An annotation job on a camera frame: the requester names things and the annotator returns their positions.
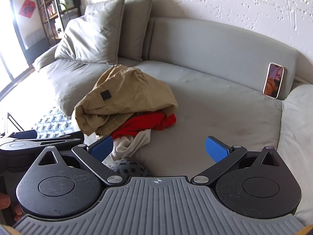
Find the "rug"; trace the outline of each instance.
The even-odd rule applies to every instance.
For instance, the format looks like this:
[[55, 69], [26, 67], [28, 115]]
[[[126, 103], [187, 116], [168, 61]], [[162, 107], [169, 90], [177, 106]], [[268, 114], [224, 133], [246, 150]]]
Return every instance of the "rug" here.
[[71, 119], [57, 107], [53, 107], [32, 129], [36, 130], [37, 139], [59, 137], [75, 131]]

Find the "red garment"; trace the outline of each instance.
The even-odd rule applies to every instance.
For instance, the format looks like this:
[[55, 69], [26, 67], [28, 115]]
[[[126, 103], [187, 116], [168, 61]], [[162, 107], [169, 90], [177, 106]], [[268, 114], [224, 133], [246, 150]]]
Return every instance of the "red garment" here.
[[138, 132], [146, 129], [163, 130], [176, 123], [174, 114], [166, 116], [161, 110], [145, 112], [133, 117], [122, 124], [116, 131], [112, 132], [112, 138], [120, 138], [124, 135], [136, 136]]

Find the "smartphone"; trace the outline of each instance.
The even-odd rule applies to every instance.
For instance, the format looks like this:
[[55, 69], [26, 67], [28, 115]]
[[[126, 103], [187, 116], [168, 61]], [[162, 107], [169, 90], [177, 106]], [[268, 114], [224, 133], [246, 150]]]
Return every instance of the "smartphone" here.
[[281, 89], [281, 82], [284, 76], [284, 67], [276, 63], [270, 63], [267, 70], [263, 94], [276, 99]]

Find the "door frame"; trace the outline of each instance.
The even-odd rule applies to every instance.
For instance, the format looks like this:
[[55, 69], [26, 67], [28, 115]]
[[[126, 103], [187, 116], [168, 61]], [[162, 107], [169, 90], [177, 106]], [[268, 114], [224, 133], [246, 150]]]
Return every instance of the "door frame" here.
[[[16, 33], [16, 36], [18, 38], [18, 42], [21, 46], [21, 49], [22, 49], [22, 52], [25, 53], [26, 49], [25, 49], [25, 46], [24, 46], [24, 42], [23, 42], [23, 39], [22, 39], [22, 36], [21, 36], [21, 33], [19, 31], [19, 28], [18, 28], [18, 24], [16, 22], [16, 18], [15, 18], [15, 12], [14, 12], [14, 8], [13, 8], [13, 1], [12, 0], [9, 0], [10, 1], [10, 8], [11, 8], [11, 11], [12, 11], [12, 22], [13, 22], [13, 26], [14, 26], [14, 30], [15, 30], [15, 33]], [[22, 82], [26, 77], [28, 77], [32, 72], [35, 71], [34, 67], [31, 65], [31, 64], [28, 64], [28, 68], [23, 71], [20, 75], [18, 75], [18, 77], [16, 78], [13, 78], [12, 74], [10, 73], [2, 55], [1, 55], [1, 51], [0, 51], [0, 59], [2, 60], [2, 63], [4, 64], [4, 68], [5, 70], [7, 71], [10, 79], [11, 79], [11, 83], [9, 83], [3, 90], [1, 90], [0, 92], [0, 101], [15, 87], [17, 86], [20, 82]]]

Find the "hand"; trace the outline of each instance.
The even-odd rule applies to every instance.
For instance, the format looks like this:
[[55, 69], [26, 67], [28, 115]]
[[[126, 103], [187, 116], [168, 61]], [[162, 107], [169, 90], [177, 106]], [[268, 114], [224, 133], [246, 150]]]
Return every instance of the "hand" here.
[[[10, 206], [11, 200], [10, 197], [6, 194], [0, 193], [0, 209], [5, 209]], [[20, 220], [23, 216], [22, 210], [20, 205], [15, 205], [14, 207], [15, 217], [14, 220], [17, 222]]]

